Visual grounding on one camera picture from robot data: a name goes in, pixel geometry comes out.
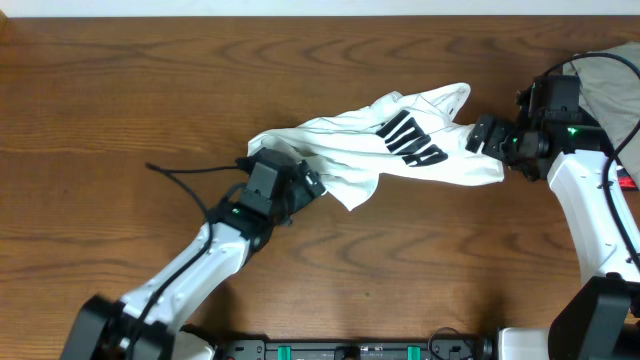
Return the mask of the white t-shirt black print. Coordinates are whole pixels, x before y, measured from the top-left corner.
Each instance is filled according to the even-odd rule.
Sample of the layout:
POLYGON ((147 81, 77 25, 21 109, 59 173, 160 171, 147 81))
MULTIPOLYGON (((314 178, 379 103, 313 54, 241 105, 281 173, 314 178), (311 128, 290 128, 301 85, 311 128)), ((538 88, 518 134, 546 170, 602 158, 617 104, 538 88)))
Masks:
POLYGON ((359 110, 264 131, 248 143, 304 160, 348 210, 366 202, 383 174, 461 186, 504 179, 500 161, 467 150, 473 128, 456 123, 471 94, 454 83, 411 95, 393 91, 359 110))

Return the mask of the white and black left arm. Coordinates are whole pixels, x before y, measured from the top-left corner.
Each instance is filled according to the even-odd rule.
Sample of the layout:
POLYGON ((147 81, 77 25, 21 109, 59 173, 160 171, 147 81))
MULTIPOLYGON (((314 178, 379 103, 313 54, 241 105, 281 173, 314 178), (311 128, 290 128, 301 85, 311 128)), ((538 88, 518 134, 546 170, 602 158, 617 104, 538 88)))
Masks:
POLYGON ((117 301, 100 295, 79 310, 64 359, 214 359, 218 345, 186 321, 227 278, 236 274, 288 225, 293 214, 326 192, 304 160, 272 149, 239 158, 248 175, 214 207, 196 203, 204 223, 194 240, 158 274, 117 301))

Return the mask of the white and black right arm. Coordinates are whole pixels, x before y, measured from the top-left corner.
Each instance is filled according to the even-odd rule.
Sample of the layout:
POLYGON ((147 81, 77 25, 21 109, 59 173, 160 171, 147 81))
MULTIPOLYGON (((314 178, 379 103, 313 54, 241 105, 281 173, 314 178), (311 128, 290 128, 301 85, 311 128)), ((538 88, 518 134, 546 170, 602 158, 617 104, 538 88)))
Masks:
POLYGON ((609 163, 603 129, 593 125, 482 115, 467 150, 544 179, 558 199, 579 260, 582 287, 551 325, 504 328, 497 359, 636 359, 639 231, 609 163))

